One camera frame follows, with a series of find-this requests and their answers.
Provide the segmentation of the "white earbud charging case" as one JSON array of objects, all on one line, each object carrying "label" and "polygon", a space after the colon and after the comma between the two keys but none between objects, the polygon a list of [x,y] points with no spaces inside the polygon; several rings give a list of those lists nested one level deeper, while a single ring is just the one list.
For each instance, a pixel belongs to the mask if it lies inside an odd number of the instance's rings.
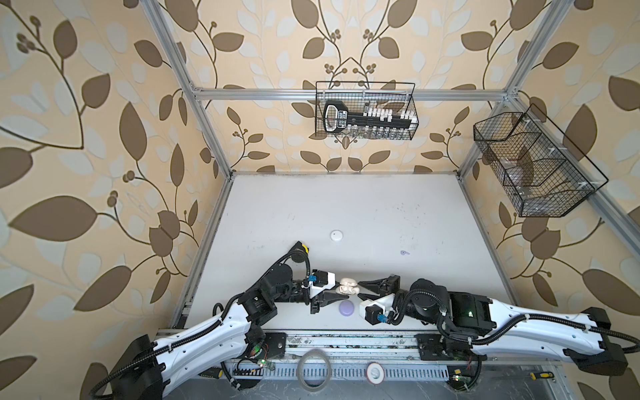
[{"label": "white earbud charging case", "polygon": [[330,238],[335,242],[340,242],[343,240],[343,232],[340,230],[333,230],[330,233]]}]

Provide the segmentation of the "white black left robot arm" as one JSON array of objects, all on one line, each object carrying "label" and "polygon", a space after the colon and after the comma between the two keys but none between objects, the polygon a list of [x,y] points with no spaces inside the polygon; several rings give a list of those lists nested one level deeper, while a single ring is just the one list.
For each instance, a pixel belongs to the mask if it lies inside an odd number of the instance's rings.
[{"label": "white black left robot arm", "polygon": [[297,244],[247,290],[230,298],[210,319],[172,336],[134,340],[115,368],[88,392],[90,399],[162,399],[210,368],[261,348],[263,325],[278,303],[303,303],[311,313],[348,299],[334,273],[311,268],[308,250]]}]

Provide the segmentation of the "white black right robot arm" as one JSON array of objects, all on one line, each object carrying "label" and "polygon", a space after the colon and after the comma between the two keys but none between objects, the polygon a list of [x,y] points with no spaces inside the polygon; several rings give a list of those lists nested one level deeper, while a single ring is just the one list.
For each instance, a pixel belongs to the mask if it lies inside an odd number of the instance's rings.
[{"label": "white black right robot arm", "polygon": [[523,355],[573,363],[594,375],[622,376],[628,355],[639,351],[638,338],[612,330],[601,308],[548,313],[450,292],[423,278],[408,290],[400,283],[398,275],[358,282],[365,291],[359,295],[360,316],[372,326],[398,326],[413,319],[435,328],[438,341],[429,350],[448,359]]}]

